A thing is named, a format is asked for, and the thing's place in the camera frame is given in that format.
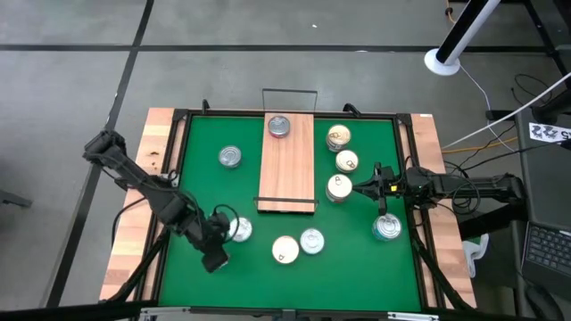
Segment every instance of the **laptop keyboard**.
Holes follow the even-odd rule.
[[[531,225],[527,233],[527,260],[571,276],[571,236]]]

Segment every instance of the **white cable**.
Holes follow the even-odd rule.
[[[457,141],[455,141],[455,142],[452,142],[452,143],[450,143],[450,144],[447,144],[447,145],[444,146],[443,148],[452,147],[453,145],[455,145],[455,144],[457,144],[457,143],[459,143],[459,142],[462,142],[462,141],[465,141],[465,140],[469,139],[471,136],[474,136],[474,135],[476,135],[476,134],[480,134],[481,132],[485,131],[486,129],[491,128],[492,126],[494,126],[494,125],[496,125],[496,124],[498,124],[498,123],[501,123],[502,121],[504,121],[504,120],[510,118],[511,116],[516,115],[517,113],[521,112],[522,110],[524,110],[525,108],[529,107],[529,106],[532,105],[533,103],[537,102],[540,98],[542,98],[543,96],[545,96],[546,94],[548,94],[551,90],[553,90],[553,88],[555,88],[556,86],[558,86],[559,84],[561,84],[563,81],[565,81],[565,80],[566,80],[567,78],[569,78],[569,77],[571,77],[571,72],[568,73],[568,74],[566,74],[565,77],[563,77],[563,78],[561,78],[560,80],[558,80],[555,84],[551,85],[551,87],[545,89],[544,92],[542,92],[542,93],[539,94],[537,97],[535,97],[534,99],[532,99],[531,101],[529,101],[529,103],[526,103],[525,105],[519,107],[518,109],[516,109],[516,110],[514,110],[513,112],[511,112],[510,114],[508,114],[508,115],[502,117],[501,119],[498,119],[498,120],[494,121],[492,124],[490,124],[490,125],[488,125],[488,126],[486,126],[486,127],[484,127],[484,128],[480,128],[480,129],[478,129],[477,131],[475,131],[474,133],[468,134],[468,135],[462,137],[461,139],[459,139],[459,140],[457,140]]]
[[[488,94],[485,92],[485,90],[480,86],[480,84],[478,84],[478,82],[468,73],[468,71],[466,69],[464,69],[464,66],[460,65],[460,67],[462,68],[462,70],[464,70],[464,72],[466,73],[466,76],[468,76],[468,78],[470,78],[472,80],[472,82],[474,82],[476,84],[476,86],[478,87],[478,89],[480,89],[480,91],[482,92],[482,94],[484,94],[484,98],[485,98],[485,104],[488,107],[488,111],[492,110],[492,107],[490,106],[490,100],[488,99]],[[507,149],[511,150],[512,152],[514,150],[512,150],[511,148],[509,148],[509,146],[506,145],[506,143],[504,143],[500,137],[498,136],[498,134],[496,134],[496,132],[493,131],[493,129],[489,128],[490,131],[492,132],[492,134],[496,137],[496,139],[498,140],[498,142],[500,142],[502,145],[504,145]]]

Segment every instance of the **can with label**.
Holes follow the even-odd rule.
[[[269,133],[276,138],[283,138],[289,134],[289,119],[284,116],[275,116],[268,121]]]
[[[228,229],[228,237],[232,237],[232,241],[244,242],[252,235],[252,222],[248,218],[235,218],[230,221],[230,228]]]
[[[327,132],[326,143],[331,152],[342,151],[350,140],[351,132],[343,125],[333,125]]]
[[[347,176],[336,174],[329,178],[325,193],[331,202],[341,203],[347,199],[352,188],[353,184]]]
[[[386,213],[373,223],[373,235],[381,241],[391,241],[401,234],[401,221],[393,214]]]
[[[335,156],[335,166],[343,173],[353,172],[357,165],[359,165],[359,157],[357,157],[355,152],[349,150],[340,151]]]
[[[317,229],[308,228],[302,233],[300,245],[304,252],[308,254],[317,254],[323,250],[323,247],[325,246],[325,238]]]
[[[224,167],[233,169],[240,165],[242,152],[236,146],[226,146],[218,154],[218,160]]]
[[[271,247],[271,253],[277,262],[281,264],[290,264],[300,253],[300,246],[292,236],[280,236]]]

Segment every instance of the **can lid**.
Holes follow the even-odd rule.
[[[271,253],[279,263],[288,264],[295,261],[300,253],[300,247],[292,236],[280,236],[274,242]]]
[[[327,132],[327,139],[334,144],[347,144],[351,139],[351,132],[344,125],[333,125]]]
[[[357,154],[353,151],[341,151],[335,157],[335,162],[340,169],[351,171],[355,170],[357,165],[359,165],[359,157],[357,157]]]
[[[323,250],[323,247],[325,246],[325,238],[317,229],[308,228],[302,233],[300,245],[304,252],[308,254],[317,254]]]
[[[226,146],[220,151],[218,159],[224,166],[235,166],[242,159],[242,152],[236,146]]]
[[[238,230],[236,231],[237,220],[234,218],[230,221],[230,228],[228,229],[228,236],[232,237],[233,241],[236,242],[244,242],[250,235],[252,235],[252,223],[248,218],[240,218],[240,225],[238,226]]]
[[[353,188],[351,180],[343,174],[335,174],[329,178],[327,190],[337,198],[347,197]]]
[[[284,116],[274,116],[268,122],[268,130],[273,136],[285,137],[289,133],[289,119]]]
[[[401,233],[401,221],[391,213],[377,220],[377,230],[386,238],[395,238]]]

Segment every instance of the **wooden table frame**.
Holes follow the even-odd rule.
[[[182,165],[180,149],[186,144],[189,133],[188,130],[184,130],[187,123],[190,124],[186,117],[187,114],[188,110],[172,108],[151,108],[149,110],[136,158],[137,164],[149,174],[158,175],[168,173],[173,169],[180,169]],[[420,166],[436,173],[444,173],[443,157],[432,115],[399,114],[397,119],[400,125],[396,137],[401,138],[402,150],[400,152],[403,156],[406,158],[410,155],[418,161]],[[129,190],[125,204],[140,197],[139,192]],[[450,200],[442,201],[442,203],[451,206]],[[462,250],[456,217],[444,207],[437,207],[429,210],[428,213],[429,215],[414,211],[417,223],[423,222],[423,219],[428,223],[418,227],[421,239],[428,250],[432,250],[433,256],[435,254],[438,266],[453,288],[464,301],[475,307],[476,300],[468,275],[468,265]],[[145,249],[156,237],[158,228],[159,224],[156,219],[152,219],[147,202],[141,202],[123,213],[103,280],[101,299],[111,297],[128,279],[144,255]],[[427,240],[425,235],[433,237]],[[157,261],[163,259],[161,256],[164,255],[166,255],[165,251],[155,259],[147,271],[144,283],[140,284],[142,286],[138,286],[129,296],[130,300],[133,299],[133,295],[137,300],[150,300],[156,296],[157,289],[153,285],[160,282],[159,276],[162,274],[160,270],[157,271],[161,269]],[[443,297],[442,292],[437,287],[434,288],[434,280],[424,262],[420,260],[417,264],[422,264],[421,275],[424,278],[424,283],[420,282],[423,284],[422,288],[425,289],[425,295],[421,294],[421,305],[451,308],[451,304]]]

